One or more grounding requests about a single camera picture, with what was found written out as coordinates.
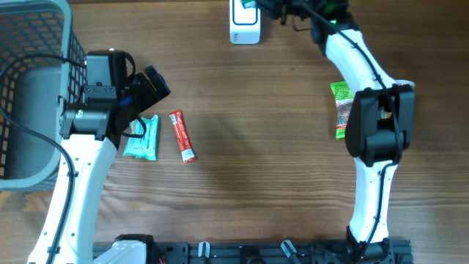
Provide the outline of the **teal snack packet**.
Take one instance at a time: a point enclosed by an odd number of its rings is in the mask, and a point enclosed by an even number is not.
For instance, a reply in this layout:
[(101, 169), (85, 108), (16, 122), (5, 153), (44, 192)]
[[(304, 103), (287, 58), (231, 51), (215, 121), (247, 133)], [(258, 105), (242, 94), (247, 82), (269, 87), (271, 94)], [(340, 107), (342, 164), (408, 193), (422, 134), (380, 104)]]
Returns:
[(143, 136), (141, 138), (130, 137), (125, 146), (123, 155), (156, 161), (160, 124), (159, 116), (154, 115), (151, 119), (142, 117), (141, 120), (145, 124), (146, 132), (144, 132), (142, 124), (138, 120), (132, 121), (130, 123), (131, 133)]

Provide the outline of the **red snack bar wrapper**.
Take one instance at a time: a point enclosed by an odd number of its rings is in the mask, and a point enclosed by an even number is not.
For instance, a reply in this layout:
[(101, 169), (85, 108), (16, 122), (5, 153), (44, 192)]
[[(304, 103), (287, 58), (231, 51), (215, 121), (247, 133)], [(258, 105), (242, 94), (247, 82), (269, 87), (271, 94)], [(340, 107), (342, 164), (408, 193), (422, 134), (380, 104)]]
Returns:
[(196, 155), (192, 149), (191, 141), (185, 127), (182, 111), (180, 109), (169, 113), (177, 142), (184, 163), (189, 163), (196, 160)]

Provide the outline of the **green haribo candy bag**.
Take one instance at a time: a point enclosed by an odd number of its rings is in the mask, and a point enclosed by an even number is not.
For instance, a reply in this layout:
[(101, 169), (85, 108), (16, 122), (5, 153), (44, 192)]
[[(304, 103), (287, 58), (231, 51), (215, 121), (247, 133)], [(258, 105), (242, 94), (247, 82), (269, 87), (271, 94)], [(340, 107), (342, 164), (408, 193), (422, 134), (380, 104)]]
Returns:
[(345, 81), (332, 83), (330, 88), (337, 109), (336, 138), (342, 139), (345, 137), (345, 130), (354, 95)]

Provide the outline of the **cup noodles container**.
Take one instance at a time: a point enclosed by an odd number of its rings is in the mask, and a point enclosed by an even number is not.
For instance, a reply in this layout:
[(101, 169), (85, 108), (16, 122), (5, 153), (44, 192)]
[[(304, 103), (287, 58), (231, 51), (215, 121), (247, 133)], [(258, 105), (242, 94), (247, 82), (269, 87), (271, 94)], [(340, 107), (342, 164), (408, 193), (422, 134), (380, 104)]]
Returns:
[(395, 80), (395, 83), (400, 86), (410, 86), (412, 89), (416, 88), (416, 85), (413, 81), (408, 81), (408, 80)]

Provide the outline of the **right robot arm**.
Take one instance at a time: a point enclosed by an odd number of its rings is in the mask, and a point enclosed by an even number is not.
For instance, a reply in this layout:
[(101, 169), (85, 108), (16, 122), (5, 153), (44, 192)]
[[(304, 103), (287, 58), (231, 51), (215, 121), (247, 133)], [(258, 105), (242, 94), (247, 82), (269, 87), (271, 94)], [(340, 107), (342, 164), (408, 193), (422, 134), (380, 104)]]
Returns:
[(412, 263), (409, 241), (392, 239), (387, 214), (394, 173), (413, 134), (412, 83), (390, 77), (372, 56), (347, 1), (257, 1), (282, 24), (309, 19), (311, 38), (339, 70), (352, 93), (345, 144), (356, 171), (355, 205), (346, 238), (315, 241), (302, 252), (281, 243), (292, 263)]

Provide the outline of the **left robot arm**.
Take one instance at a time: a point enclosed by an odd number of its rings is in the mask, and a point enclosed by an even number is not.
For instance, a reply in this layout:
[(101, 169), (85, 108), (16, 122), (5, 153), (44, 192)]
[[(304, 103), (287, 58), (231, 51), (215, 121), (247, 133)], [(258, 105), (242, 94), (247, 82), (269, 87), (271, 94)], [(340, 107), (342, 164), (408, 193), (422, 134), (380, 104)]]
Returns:
[(125, 51), (90, 51), (77, 101), (59, 118), (58, 177), (29, 263), (92, 263), (103, 185), (121, 138), (140, 114), (170, 94), (152, 66), (136, 72)]

